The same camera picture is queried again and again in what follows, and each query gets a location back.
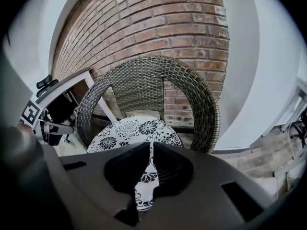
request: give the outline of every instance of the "black chair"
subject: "black chair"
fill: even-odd
[[[48,89],[52,88],[55,84],[57,84],[59,80],[52,80],[52,76],[48,75],[40,82],[36,83],[36,87],[39,89],[36,96],[40,97],[43,95]],[[52,103],[50,103],[47,107],[47,111],[52,119],[53,123],[62,124],[64,121],[68,120],[71,126],[74,126],[74,121],[71,119],[71,115],[73,114],[77,104],[73,100],[72,94],[70,91],[66,91],[65,93],[58,96]],[[55,146],[59,144],[60,138],[62,135],[49,135],[50,145]],[[70,143],[68,140],[69,134],[66,136],[65,141]]]

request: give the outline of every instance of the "white wall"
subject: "white wall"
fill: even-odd
[[[259,58],[259,22],[254,0],[223,0],[229,31],[229,57],[219,100],[220,136],[231,126],[248,97]]]
[[[39,62],[40,14],[44,0],[28,0],[8,29],[2,42],[4,52],[19,77],[36,93],[36,83],[48,74]]]
[[[307,47],[303,39],[297,76],[307,83]]]
[[[251,145],[278,116],[295,84],[300,33],[278,0],[254,1],[260,29],[256,75],[242,110],[218,140],[217,149]]]
[[[14,70],[34,93],[52,68],[55,46],[65,19],[78,0],[28,0],[8,29],[11,45],[2,46]]]
[[[65,20],[78,0],[45,0],[39,40],[40,64],[51,73],[56,43]]]

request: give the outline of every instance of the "wire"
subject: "wire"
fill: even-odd
[[[291,150],[291,152],[293,154],[293,159],[294,159],[295,154],[293,152],[293,148],[292,148],[292,145],[291,145],[291,142],[290,142],[290,128],[291,128],[291,126],[292,126],[292,123],[289,125],[289,128],[288,128],[288,143],[289,143],[289,147],[290,147],[290,150]]]

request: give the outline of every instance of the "gray wicker chair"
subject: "gray wicker chair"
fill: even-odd
[[[82,99],[77,116],[77,131],[86,146],[94,138],[91,117],[98,100],[112,86],[121,112],[152,110],[164,120],[164,86],[167,79],[179,87],[189,100],[194,116],[191,150],[212,153],[220,130],[220,114],[208,83],[185,63],[169,57],[139,57],[110,70]]]

